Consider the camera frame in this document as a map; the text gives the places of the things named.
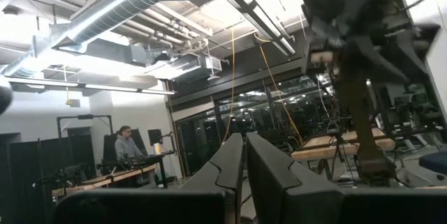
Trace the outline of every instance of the wooden desk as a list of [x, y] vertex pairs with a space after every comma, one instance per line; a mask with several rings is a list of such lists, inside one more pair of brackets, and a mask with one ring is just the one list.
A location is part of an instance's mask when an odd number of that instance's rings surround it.
[[[116, 181], [120, 181], [120, 180], [127, 179], [130, 177], [134, 177], [139, 174], [142, 174], [143, 172], [149, 172], [149, 171], [155, 170], [155, 168], [156, 168], [155, 165], [150, 165], [150, 166], [144, 167], [142, 170], [138, 169], [138, 170], [131, 170], [131, 171], [116, 172], [112, 176], [113, 181], [116, 182]], [[67, 195], [70, 195], [71, 193], [75, 193], [75, 192], [79, 192], [79, 191], [86, 191], [86, 190], [91, 190], [91, 189], [95, 189], [95, 188], [100, 188], [102, 186], [107, 186], [108, 184], [111, 184], [111, 183], [112, 183], [112, 179], [110, 178], [110, 175], [106, 175], [106, 176], [98, 177], [95, 179], [90, 179], [88, 181], [84, 181], [84, 182], [82, 182], [82, 185], [76, 186], [74, 188], [67, 188], [66, 192], [67, 192]], [[64, 196], [64, 189], [63, 188], [54, 189], [51, 193], [54, 197]]]
[[[380, 129], [373, 128], [372, 134], [374, 137], [385, 135]], [[355, 131], [344, 133], [342, 135], [344, 141], [354, 140], [357, 138], [357, 133]], [[304, 147], [313, 147], [322, 144], [329, 144], [331, 137], [330, 136], [322, 136], [315, 137], [308, 141], [304, 145]], [[395, 148], [395, 142], [392, 139], [382, 139], [376, 140], [377, 146], [379, 146], [384, 151], [391, 151]], [[355, 144], [343, 144], [343, 147], [340, 146], [340, 151], [344, 156], [344, 152], [346, 152], [347, 156], [352, 156], [357, 153], [358, 147], [360, 145], [358, 143]], [[307, 160], [318, 160], [325, 158], [333, 158], [335, 156], [336, 146], [331, 147], [322, 147], [318, 149], [304, 150], [304, 151], [295, 151], [292, 153], [291, 157], [296, 161], [307, 161]]]

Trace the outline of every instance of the gray shirt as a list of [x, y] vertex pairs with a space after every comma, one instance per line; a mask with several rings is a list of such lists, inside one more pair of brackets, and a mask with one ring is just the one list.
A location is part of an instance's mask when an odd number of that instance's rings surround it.
[[115, 151], [117, 152], [117, 159], [124, 158], [124, 154], [127, 154], [129, 158], [142, 156], [142, 152], [138, 149], [132, 138], [129, 137], [126, 140], [121, 135], [118, 135], [117, 141], [115, 141]]

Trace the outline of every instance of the wooden table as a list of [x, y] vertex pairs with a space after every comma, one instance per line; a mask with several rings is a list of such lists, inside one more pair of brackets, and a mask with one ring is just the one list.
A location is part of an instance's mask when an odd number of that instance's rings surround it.
[[[372, 135], [374, 137], [377, 136], [383, 136], [385, 133], [383, 133], [378, 128], [372, 129]], [[355, 131], [344, 133], [342, 135], [344, 141], [348, 140], [354, 140], [357, 138], [357, 133]], [[313, 147], [318, 146], [322, 144], [329, 144], [329, 141], [332, 137], [330, 136], [322, 136], [322, 137], [315, 137], [312, 138], [310, 141], [308, 141], [303, 147]], [[384, 151], [392, 151], [395, 148], [395, 142], [392, 139], [382, 139], [382, 140], [376, 140], [377, 146], [379, 146]], [[343, 147], [340, 146], [340, 151], [342, 152], [342, 155], [344, 156], [344, 152], [346, 152], [347, 156], [352, 156], [357, 153], [358, 147], [360, 144], [343, 144]], [[303, 150], [303, 151], [295, 151], [292, 153], [291, 157], [294, 158], [296, 161], [307, 161], [307, 160], [319, 160], [319, 159], [327, 159], [327, 158], [333, 158], [335, 156], [336, 146], [331, 147], [321, 147], [317, 149], [310, 149], [310, 150]]]
[[[95, 188], [100, 188], [102, 186], [107, 186], [108, 184], [111, 184], [112, 182], [116, 182], [116, 181], [120, 181], [120, 180], [127, 179], [130, 177], [134, 177], [134, 176], [142, 174], [143, 172], [149, 172], [149, 171], [152, 171], [155, 169], [156, 169], [155, 165], [150, 165], [150, 166], [144, 167], [143, 169], [116, 172], [111, 175], [106, 175], [106, 176], [98, 177], [95, 179], [90, 179], [88, 181], [82, 182], [82, 185], [79, 185], [79, 186], [76, 186], [73, 188], [67, 188], [66, 194], [70, 195], [71, 193], [75, 193], [75, 192], [79, 192], [79, 191], [86, 191], [86, 190], [91, 190], [91, 189], [95, 189]], [[65, 196], [63, 188], [54, 189], [51, 193], [52, 193], [53, 197]]]

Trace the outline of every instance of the man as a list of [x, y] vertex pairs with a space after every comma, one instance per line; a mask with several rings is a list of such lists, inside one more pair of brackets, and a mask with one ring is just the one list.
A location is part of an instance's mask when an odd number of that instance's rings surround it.
[[117, 141], [115, 141], [115, 151], [117, 159], [133, 158], [142, 156], [142, 152], [131, 138], [131, 127], [122, 126], [117, 133]]

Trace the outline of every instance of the wooden board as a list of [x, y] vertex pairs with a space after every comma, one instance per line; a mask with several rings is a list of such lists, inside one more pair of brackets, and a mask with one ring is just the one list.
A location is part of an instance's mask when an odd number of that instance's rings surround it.
[[[149, 172], [152, 170], [155, 170], [156, 166], [155, 165], [150, 165], [147, 167], [144, 167], [142, 170], [138, 169], [138, 170], [131, 170], [131, 171], [123, 171], [123, 172], [116, 172], [113, 174], [113, 181], [120, 181], [122, 179], [127, 179], [129, 177], [134, 177], [137, 176], [139, 174], [142, 174], [143, 172]], [[108, 179], [110, 175], [106, 175], [106, 176], [102, 176], [102, 177], [98, 177], [95, 179], [90, 179], [89, 181], [85, 181], [82, 183], [82, 185], [80, 186], [76, 186], [74, 188], [67, 188], [66, 192], [67, 195], [70, 195], [71, 193], [75, 193], [78, 191], [86, 191], [86, 190], [91, 190], [91, 189], [95, 189], [95, 188], [101, 188], [102, 186], [106, 186], [108, 184], [112, 183], [112, 179]], [[64, 196], [64, 189], [63, 188], [58, 188], [58, 189], [54, 189], [52, 191], [52, 195], [53, 196]]]
[[[376, 136], [383, 136], [385, 133], [383, 133], [378, 128], [372, 129], [372, 135], [374, 137]], [[321, 144], [329, 144], [330, 136], [322, 136], [322, 137], [315, 137], [308, 141], [304, 145], [304, 147], [313, 147]], [[343, 134], [343, 140], [354, 140], [357, 138], [356, 132], [349, 132]], [[382, 140], [376, 140], [377, 146], [379, 146], [384, 151], [392, 151], [395, 148], [395, 142], [392, 139], [382, 139]], [[344, 150], [343, 147], [340, 147], [340, 151], [342, 152], [342, 155], [344, 156], [344, 152], [346, 152], [347, 156], [352, 156], [357, 153], [358, 147], [360, 144], [344, 144]], [[304, 151], [295, 151], [292, 153], [291, 157], [295, 159], [296, 161], [307, 161], [307, 160], [318, 160], [318, 159], [325, 159], [325, 158], [333, 158], [335, 156], [336, 147], [322, 147], [318, 149], [312, 149], [312, 150], [304, 150]]]

